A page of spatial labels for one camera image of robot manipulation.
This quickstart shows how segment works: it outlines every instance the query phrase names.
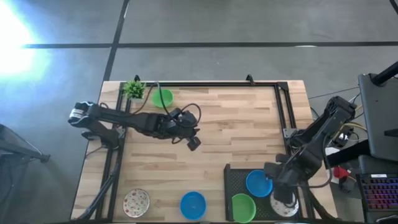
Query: keyboard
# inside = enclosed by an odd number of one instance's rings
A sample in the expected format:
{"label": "keyboard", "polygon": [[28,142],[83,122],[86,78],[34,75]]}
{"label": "keyboard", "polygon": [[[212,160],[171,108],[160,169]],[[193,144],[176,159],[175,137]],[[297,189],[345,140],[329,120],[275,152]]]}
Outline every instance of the keyboard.
{"label": "keyboard", "polygon": [[356,180],[365,211],[398,211],[398,174],[357,174]]}

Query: green bowl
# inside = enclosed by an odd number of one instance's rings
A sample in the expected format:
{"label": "green bowl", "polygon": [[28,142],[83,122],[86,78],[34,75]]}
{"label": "green bowl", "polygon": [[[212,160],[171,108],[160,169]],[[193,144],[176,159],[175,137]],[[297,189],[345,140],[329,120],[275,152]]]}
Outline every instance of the green bowl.
{"label": "green bowl", "polygon": [[233,218],[238,223],[248,223],[256,215],[256,204],[246,194],[237,194],[232,197]]}
{"label": "green bowl", "polygon": [[[168,107],[173,103],[173,93],[170,90],[162,90],[162,97],[163,97],[163,102],[164,102],[165,107]],[[155,93],[152,97],[152,102],[158,108],[163,108],[162,101],[160,99],[159,90],[155,91]]]}

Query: butcher block tabletop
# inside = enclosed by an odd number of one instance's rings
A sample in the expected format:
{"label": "butcher block tabletop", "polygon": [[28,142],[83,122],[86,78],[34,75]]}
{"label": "butcher block tabletop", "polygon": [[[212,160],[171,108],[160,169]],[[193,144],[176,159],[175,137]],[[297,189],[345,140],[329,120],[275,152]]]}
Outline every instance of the butcher block tabletop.
{"label": "butcher block tabletop", "polygon": [[[304,82],[286,82],[297,127],[306,128],[313,119]],[[99,103],[115,109],[119,86],[120,82],[104,82]],[[172,144],[170,139],[154,139],[128,128],[113,222],[189,222],[180,212],[180,200],[189,191],[200,192],[206,198],[207,210],[201,221],[225,222],[225,165],[231,164],[232,169],[262,169],[265,162],[275,162],[276,154],[285,154],[275,90],[268,86],[179,86],[163,89],[174,94],[170,111],[189,103],[200,106],[202,116],[197,137],[201,145],[191,151],[186,140]],[[154,92],[142,112],[165,113],[151,102]],[[286,123],[290,124],[283,91],[281,95]],[[141,105],[133,103],[130,112]],[[198,118],[195,107],[187,110]],[[90,141],[87,152],[100,145],[100,141]],[[71,218],[81,215],[98,193],[106,150],[100,149],[85,159]],[[309,184],[322,184],[326,180],[323,166]],[[139,218],[130,218],[123,210],[124,196],[132,189],[143,189],[150,197],[148,211]],[[326,210],[336,216],[330,188],[313,189],[313,193]],[[108,212],[109,195],[105,198],[104,217]]]}

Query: black cable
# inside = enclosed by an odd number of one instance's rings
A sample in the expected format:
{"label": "black cable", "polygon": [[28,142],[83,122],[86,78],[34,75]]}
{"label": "black cable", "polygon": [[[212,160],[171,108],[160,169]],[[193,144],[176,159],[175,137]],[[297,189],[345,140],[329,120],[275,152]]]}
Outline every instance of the black cable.
{"label": "black cable", "polygon": [[175,138],[172,139],[172,144],[177,144],[177,143],[179,143],[180,141],[182,141],[183,139],[179,139],[179,140],[176,141],[176,142],[175,142],[174,140],[175,140]]}
{"label": "black cable", "polygon": [[356,96],[354,97],[353,103],[355,103],[355,100],[357,99],[357,97],[360,96],[360,94],[361,94],[361,93],[358,93],[358,95],[356,95]]}
{"label": "black cable", "polygon": [[312,108],[312,107],[310,107],[310,108],[311,108],[311,110],[315,113],[315,115],[317,116],[317,118],[319,118],[319,114],[317,113],[317,111],[315,111],[315,109]]}
{"label": "black cable", "polygon": [[359,143],[359,135],[358,135],[358,134],[356,134],[355,132],[353,132],[353,135],[355,135],[355,136],[356,136],[356,143]]}
{"label": "black cable", "polygon": [[103,107],[103,108],[106,108],[106,109],[109,109],[109,106],[106,103],[99,103],[99,106]]}
{"label": "black cable", "polygon": [[356,116],[353,120],[355,120],[356,118],[358,118],[358,117],[360,117],[362,115],[363,115],[363,112],[360,115]]}
{"label": "black cable", "polygon": [[185,126],[185,125],[183,125],[183,124],[180,124],[176,119],[174,119],[174,118],[171,116],[171,114],[170,114],[169,111],[167,110],[166,106],[164,105],[163,96],[162,96],[162,89],[161,89],[161,87],[160,87],[160,84],[159,84],[159,82],[156,82],[156,84],[157,84],[157,87],[158,87],[158,89],[159,89],[160,101],[162,102],[163,109],[166,111],[166,113],[167,113],[167,115],[170,117],[170,119],[173,120],[173,121],[175,122],[176,125],[181,126],[181,127],[183,127],[183,128],[193,128],[193,127],[195,127],[195,126],[199,123],[200,118],[201,118],[201,109],[200,109],[200,107],[199,107],[196,103],[190,103],[190,104],[188,104],[187,106],[185,106],[184,108],[182,108],[181,111],[184,111],[184,109],[187,108],[188,106],[191,106],[191,105],[192,105],[192,106],[196,106],[196,107],[198,108],[198,111],[199,111],[199,118],[197,119],[197,121],[196,121],[194,124],[189,125],[189,126]]}
{"label": "black cable", "polygon": [[145,97],[145,100],[144,100],[142,106],[141,106],[138,110],[136,110],[135,112],[133,112],[132,114],[129,114],[129,116],[135,115],[136,113],[140,112],[140,111],[144,108],[145,104],[146,104],[147,101],[148,101],[149,94],[150,94],[150,92],[152,91],[152,89],[153,89],[154,86],[155,86],[154,84],[152,84],[152,85],[150,86],[149,91],[148,91],[148,93],[147,93],[147,97]]}
{"label": "black cable", "polygon": [[331,180],[332,180],[332,178],[333,178],[333,173],[332,173],[332,171],[331,171],[330,163],[329,163],[329,160],[328,160],[328,158],[327,158],[327,156],[326,156],[326,152],[325,152],[325,148],[326,148],[327,145],[328,145],[326,142],[327,142],[327,136],[325,136],[325,138],[324,138],[324,140],[323,140],[322,154],[323,154],[323,158],[324,158],[324,160],[325,160],[325,167],[326,167],[326,169],[329,169],[329,179],[328,179],[325,183],[320,184],[320,185],[306,186],[306,185],[297,184],[297,185],[292,185],[292,187],[301,187],[301,188],[315,189],[315,188],[326,187],[328,184],[330,184],[330,182],[331,182]]}
{"label": "black cable", "polygon": [[93,151],[87,153],[87,154],[86,154],[86,158],[87,158],[87,156],[90,155],[91,153],[94,153],[94,152],[96,152],[96,151],[98,151],[98,150],[100,150],[100,149],[104,149],[104,148],[106,148],[106,146],[105,146],[105,145],[102,145],[102,146],[100,146],[99,148],[97,148],[97,149],[95,149],[95,150],[93,150]]}
{"label": "black cable", "polygon": [[308,99],[311,100],[311,99],[318,98],[318,97],[321,97],[321,96],[328,96],[328,95],[332,95],[332,94],[335,94],[335,93],[341,93],[342,91],[354,90],[356,88],[359,88],[359,87],[352,87],[352,88],[348,88],[348,89],[345,89],[345,90],[336,91],[336,92],[333,92],[333,93],[327,93],[327,94],[323,94],[323,95],[319,95],[319,96],[313,96],[313,97],[309,97]]}

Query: gray floor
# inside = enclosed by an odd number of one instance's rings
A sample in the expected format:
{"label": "gray floor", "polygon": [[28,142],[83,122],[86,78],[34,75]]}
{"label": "gray floor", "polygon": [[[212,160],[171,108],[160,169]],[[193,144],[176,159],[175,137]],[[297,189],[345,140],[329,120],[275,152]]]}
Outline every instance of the gray floor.
{"label": "gray floor", "polygon": [[[10,0],[4,8],[0,2],[1,12],[13,16],[7,21],[19,21],[18,29],[6,26],[0,43],[111,43],[122,3]],[[131,0],[121,42],[397,41],[397,21],[388,0]],[[48,163],[29,165],[3,223],[69,219],[87,142],[67,119],[75,102],[98,100],[109,51],[0,52],[0,123],[51,154]],[[380,72],[397,59],[398,47],[119,49],[110,80],[135,74],[143,80],[242,80],[251,74],[304,80],[308,96],[315,96],[357,86],[359,74]],[[348,100],[358,91],[340,96]],[[329,98],[310,102],[321,113]],[[360,201],[332,189],[339,217],[360,220]]]}

